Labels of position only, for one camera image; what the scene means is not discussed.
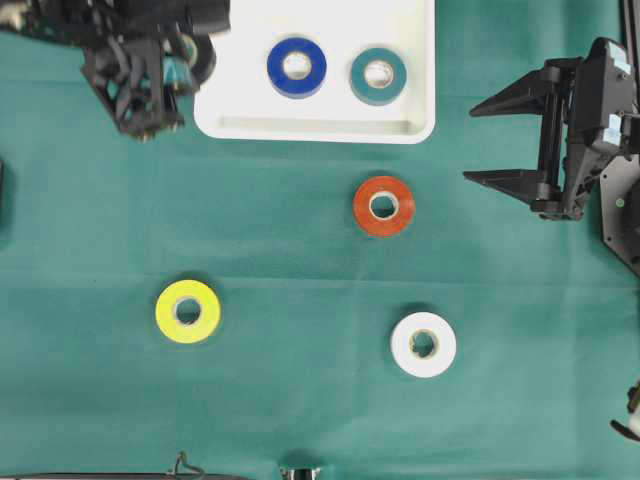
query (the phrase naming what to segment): tape roll center hole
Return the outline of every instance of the tape roll center hole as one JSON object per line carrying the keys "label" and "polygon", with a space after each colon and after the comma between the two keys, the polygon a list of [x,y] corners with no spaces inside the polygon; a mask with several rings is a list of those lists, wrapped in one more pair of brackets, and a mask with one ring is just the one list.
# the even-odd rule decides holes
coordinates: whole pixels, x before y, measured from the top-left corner
{"label": "tape roll center hole", "polygon": [[364,69],[364,80],[371,88],[382,90],[393,83],[393,67],[384,60],[374,60]]}
{"label": "tape roll center hole", "polygon": [[425,360],[435,355],[438,349],[438,341],[428,330],[418,330],[409,340],[411,353],[417,358]]}
{"label": "tape roll center hole", "polygon": [[398,213],[398,198],[391,192],[378,192],[369,202],[369,210],[379,220],[391,220]]}
{"label": "tape roll center hole", "polygon": [[284,57],[282,70],[291,80],[304,80],[311,74],[313,65],[305,53],[294,51]]}
{"label": "tape roll center hole", "polygon": [[174,307],[174,316],[181,325],[193,325],[200,318],[202,308],[193,297],[182,298]]}

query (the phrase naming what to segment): red tape roll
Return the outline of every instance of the red tape roll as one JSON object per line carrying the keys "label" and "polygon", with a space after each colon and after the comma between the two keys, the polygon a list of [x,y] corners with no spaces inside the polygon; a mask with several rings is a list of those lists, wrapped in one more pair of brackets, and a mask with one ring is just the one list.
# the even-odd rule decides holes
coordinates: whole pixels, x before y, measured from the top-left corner
{"label": "red tape roll", "polygon": [[[378,217],[373,212],[373,201],[387,197],[394,213]],[[365,232],[374,237],[392,237],[409,226],[416,213],[416,202],[407,185],[394,177],[374,177],[364,182],[353,199],[353,216]]]}

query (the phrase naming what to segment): teal tape roll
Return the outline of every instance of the teal tape roll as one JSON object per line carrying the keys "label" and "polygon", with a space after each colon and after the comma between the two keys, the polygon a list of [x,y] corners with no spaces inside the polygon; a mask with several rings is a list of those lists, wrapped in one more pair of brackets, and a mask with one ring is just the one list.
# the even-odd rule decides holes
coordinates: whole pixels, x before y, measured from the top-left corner
{"label": "teal tape roll", "polygon": [[[367,81],[366,72],[371,69],[378,75]],[[386,48],[365,50],[351,67],[353,93],[369,105],[382,106],[393,102],[407,84],[407,68],[402,59]]]}

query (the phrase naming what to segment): white tape roll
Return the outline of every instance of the white tape roll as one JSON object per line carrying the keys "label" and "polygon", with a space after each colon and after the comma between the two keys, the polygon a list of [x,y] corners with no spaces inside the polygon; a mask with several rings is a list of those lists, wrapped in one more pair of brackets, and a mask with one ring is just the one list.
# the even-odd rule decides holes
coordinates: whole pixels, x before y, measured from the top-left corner
{"label": "white tape roll", "polygon": [[[426,333],[433,340],[433,349],[425,357],[414,351],[415,337],[421,333]],[[433,313],[414,313],[393,330],[391,353],[398,366],[408,374],[420,378],[436,377],[453,363],[456,335],[442,317]]]}

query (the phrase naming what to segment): electrical tape roll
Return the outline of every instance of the electrical tape roll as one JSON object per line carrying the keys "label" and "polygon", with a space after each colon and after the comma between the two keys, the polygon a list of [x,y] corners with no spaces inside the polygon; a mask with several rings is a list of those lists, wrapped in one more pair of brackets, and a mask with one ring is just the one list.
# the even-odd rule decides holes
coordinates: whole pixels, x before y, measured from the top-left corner
{"label": "electrical tape roll", "polygon": [[[191,323],[181,322],[178,306],[195,300],[200,315]],[[215,292],[196,280],[181,280],[169,285],[156,302],[156,323],[160,331],[176,343],[197,343],[213,334],[220,323],[220,301]]]}
{"label": "electrical tape roll", "polygon": [[[377,216],[373,202],[388,197],[394,213],[386,218]],[[404,231],[412,222],[416,203],[409,187],[395,177],[374,177],[364,182],[353,198],[353,216],[366,233],[374,237],[392,237]]]}
{"label": "electrical tape roll", "polygon": [[[309,73],[300,79],[285,72],[285,59],[291,54],[302,54],[311,64]],[[302,99],[316,93],[327,74],[327,60],[318,45],[306,38],[293,37],[278,43],[267,59],[267,72],[273,87],[288,98]]]}
{"label": "electrical tape roll", "polygon": [[[373,85],[367,81],[367,67],[378,64],[389,70],[388,83]],[[402,59],[386,48],[371,48],[362,52],[351,66],[351,89],[361,101],[368,105],[383,106],[393,102],[407,84],[407,68]]]}
{"label": "electrical tape roll", "polygon": [[[414,352],[414,337],[426,333],[433,340],[433,349],[426,357]],[[444,373],[456,357],[456,335],[451,326],[438,315],[419,312],[409,315],[396,325],[391,335],[391,353],[402,370],[419,378],[436,377]]]}

